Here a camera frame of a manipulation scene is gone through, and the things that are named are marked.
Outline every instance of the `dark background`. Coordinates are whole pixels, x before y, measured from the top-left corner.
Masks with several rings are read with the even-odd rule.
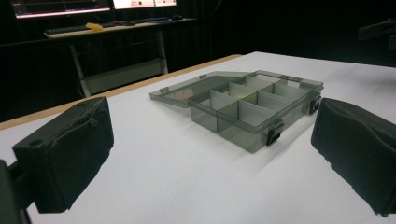
[[[396,17],[392,1],[178,0],[177,7],[121,10],[70,18],[20,21],[0,3],[0,121],[81,99],[67,45],[3,46],[46,38],[43,31],[89,22],[182,15],[202,21],[163,31],[169,72],[252,51],[396,67],[386,35],[359,41],[359,28]],[[81,43],[86,75],[143,62],[157,54],[151,33]]]

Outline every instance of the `box latch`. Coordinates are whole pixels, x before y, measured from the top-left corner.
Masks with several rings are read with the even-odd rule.
[[[268,128],[267,142],[265,145],[268,147],[271,146],[276,141],[276,139],[280,137],[280,133],[282,133],[284,126],[285,124],[283,123],[282,119],[275,121],[274,124]]]
[[[311,100],[309,103],[309,115],[312,115],[319,109],[319,104],[320,104],[321,97],[320,95],[317,95],[315,99]]]

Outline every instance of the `keyboard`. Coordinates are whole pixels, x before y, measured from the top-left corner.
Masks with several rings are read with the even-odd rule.
[[[138,23],[145,23],[145,22],[151,22],[151,21],[168,21],[168,17],[154,17],[154,18],[147,18],[147,19],[141,19],[141,20],[133,20],[131,22],[134,22],[136,24]]]
[[[116,24],[114,24],[113,22],[102,23],[100,25],[103,26],[103,28],[116,26]],[[85,31],[85,30],[91,30],[91,29],[87,28],[85,25],[70,26],[70,27],[63,27],[63,28],[48,29],[48,30],[45,30],[44,33],[46,33],[47,35],[57,35],[57,34],[70,33],[70,32],[76,32],[76,31]]]

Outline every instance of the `transparent lid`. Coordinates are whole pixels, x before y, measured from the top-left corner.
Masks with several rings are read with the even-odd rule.
[[[158,91],[151,92],[149,97],[151,100],[186,108],[189,107],[188,99],[190,97],[204,91],[210,91],[219,85],[247,74],[248,72],[212,72],[177,83],[173,86],[161,88]]]

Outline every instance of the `black wall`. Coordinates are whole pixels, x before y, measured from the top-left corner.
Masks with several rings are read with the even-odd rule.
[[[359,41],[359,28],[395,18],[395,1],[223,0],[213,21],[213,54],[265,51],[396,66],[388,37]]]

